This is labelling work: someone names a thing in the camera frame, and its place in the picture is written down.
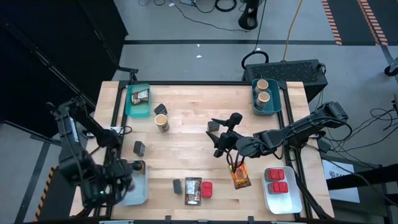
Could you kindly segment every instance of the floor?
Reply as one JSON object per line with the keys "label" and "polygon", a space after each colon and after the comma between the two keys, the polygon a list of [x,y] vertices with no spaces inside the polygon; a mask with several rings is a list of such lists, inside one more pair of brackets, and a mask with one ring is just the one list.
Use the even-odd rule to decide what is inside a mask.
{"label": "floor", "polygon": [[[245,33],[240,31],[218,30],[203,24],[184,19],[175,6],[169,7],[170,0],[163,6],[140,6],[138,0],[115,0],[121,17],[126,25],[129,36],[126,40],[157,40],[157,44],[125,45],[120,65],[139,68],[139,80],[240,80],[243,74],[241,59],[251,52],[253,44],[202,44],[200,40],[255,40],[258,29]],[[289,25],[299,1],[268,0],[262,24],[260,39],[285,40]],[[235,9],[229,13],[214,11],[202,14],[194,7],[175,4],[188,17],[198,21],[212,23],[227,29],[239,29],[240,12]],[[203,11],[212,7],[213,1],[198,0],[198,7]],[[228,7],[229,1],[220,1],[221,7]],[[162,44],[160,40],[189,40],[191,44]],[[333,41],[330,26],[323,12],[321,1],[303,2],[297,16],[291,40],[314,40],[298,42],[290,45],[286,60],[319,59],[326,65],[329,85],[324,90],[323,101],[338,101],[349,116],[348,123],[352,127],[359,126],[370,118],[372,108],[392,108],[392,94],[397,92],[395,78],[385,76],[382,71],[387,60],[380,46],[338,46],[330,42],[315,45],[316,40]],[[283,58],[284,45],[258,45],[270,55],[270,62],[279,62]],[[388,47],[393,57],[398,57],[398,47]],[[261,56],[250,58],[247,63],[262,63]],[[117,71],[113,80],[126,80],[127,73]],[[318,102],[315,98],[310,102],[313,110]],[[388,121],[376,121],[346,143],[346,149],[362,146],[382,139],[388,132],[382,129]],[[342,137],[345,129],[333,130],[334,137]],[[1,199],[0,222],[13,223],[24,197],[36,160],[43,143],[29,138],[29,134],[0,124],[0,174],[4,180],[0,183]],[[384,166],[397,162],[397,133],[392,133],[385,141],[362,149],[353,150],[352,155],[365,162]],[[45,160],[42,173],[37,182],[35,192],[28,207],[25,222],[31,222],[42,194],[45,180],[50,168],[57,164],[60,148],[51,145]],[[397,193],[396,184],[389,184],[389,193]],[[364,223],[382,223],[379,217],[371,217],[350,211],[335,210],[339,220],[351,220]]]}

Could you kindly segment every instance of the small black cube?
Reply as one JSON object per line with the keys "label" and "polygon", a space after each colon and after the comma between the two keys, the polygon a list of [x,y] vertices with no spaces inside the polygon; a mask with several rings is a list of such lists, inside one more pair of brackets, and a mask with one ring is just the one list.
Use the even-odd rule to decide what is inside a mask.
{"label": "small black cube", "polygon": [[140,142],[140,141],[136,141],[134,143],[134,149],[132,151],[135,154],[137,154],[137,156],[142,157],[142,156],[144,156],[145,145],[142,142]]}
{"label": "small black cube", "polygon": [[173,180],[173,189],[174,189],[174,193],[182,194],[182,187],[181,187],[181,180],[180,179]]}
{"label": "small black cube", "polygon": [[155,108],[155,114],[156,115],[159,115],[159,114],[164,114],[164,115],[166,115],[167,114],[167,109],[166,109],[166,107],[163,105],[163,103],[161,103],[159,106],[157,106],[156,108]]}
{"label": "small black cube", "polygon": [[213,132],[213,131],[218,131],[220,129],[220,124],[218,124],[215,121],[209,121],[207,122],[207,131]]}

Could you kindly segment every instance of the brown packet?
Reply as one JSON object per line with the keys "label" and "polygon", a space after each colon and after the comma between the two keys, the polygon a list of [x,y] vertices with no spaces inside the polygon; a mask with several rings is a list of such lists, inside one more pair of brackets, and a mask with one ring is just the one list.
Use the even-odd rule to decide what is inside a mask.
{"label": "brown packet", "polygon": [[135,93],[132,93],[131,95],[131,104],[132,105],[137,105],[139,103],[142,103],[144,101],[149,100],[149,89],[138,91]]}
{"label": "brown packet", "polygon": [[229,167],[231,171],[232,179],[234,180],[235,189],[241,189],[243,187],[251,186],[248,171],[246,170],[246,165],[243,163],[241,166],[236,168],[235,173],[232,171],[232,167]]}
{"label": "brown packet", "polygon": [[201,177],[185,178],[185,204],[200,205],[201,203]]}

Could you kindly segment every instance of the orange package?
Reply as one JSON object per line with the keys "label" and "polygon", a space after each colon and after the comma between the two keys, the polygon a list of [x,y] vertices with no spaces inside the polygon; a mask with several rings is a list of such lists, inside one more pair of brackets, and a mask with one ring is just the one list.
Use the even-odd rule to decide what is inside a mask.
{"label": "orange package", "polygon": [[251,186],[248,172],[246,170],[246,165],[243,163],[240,167],[236,168],[235,173],[232,172],[232,167],[229,167],[232,175],[232,179],[234,180],[235,189],[241,189],[243,187]]}

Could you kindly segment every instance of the red cube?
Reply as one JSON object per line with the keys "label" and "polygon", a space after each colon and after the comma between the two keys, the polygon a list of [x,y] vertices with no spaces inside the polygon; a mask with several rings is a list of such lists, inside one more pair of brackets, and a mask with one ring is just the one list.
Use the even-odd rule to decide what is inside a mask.
{"label": "red cube", "polygon": [[285,179],[283,169],[266,169],[266,180],[268,182],[279,181]]}
{"label": "red cube", "polygon": [[211,198],[212,195],[213,195],[213,184],[207,181],[202,182],[201,196],[204,198]]}
{"label": "red cube", "polygon": [[268,192],[270,194],[284,194],[289,192],[286,182],[273,182],[268,184]]}

